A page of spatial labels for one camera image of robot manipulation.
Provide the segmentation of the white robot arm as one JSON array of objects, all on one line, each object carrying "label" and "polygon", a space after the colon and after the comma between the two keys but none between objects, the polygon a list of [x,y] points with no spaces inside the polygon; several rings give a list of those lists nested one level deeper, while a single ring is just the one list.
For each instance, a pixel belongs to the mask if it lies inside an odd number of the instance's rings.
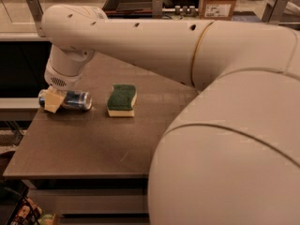
[{"label": "white robot arm", "polygon": [[300,225],[300,40],[258,22],[110,19],[55,5],[45,78],[69,90],[102,53],[198,91],[148,178],[151,225]]}]

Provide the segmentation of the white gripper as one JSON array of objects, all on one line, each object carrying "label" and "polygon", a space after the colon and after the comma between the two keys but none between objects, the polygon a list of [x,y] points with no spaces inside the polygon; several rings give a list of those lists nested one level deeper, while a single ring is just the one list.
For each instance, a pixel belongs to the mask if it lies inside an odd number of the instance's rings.
[{"label": "white gripper", "polygon": [[49,61],[45,70],[45,80],[50,87],[45,92],[44,109],[56,113],[67,96],[82,76],[81,63]]}]

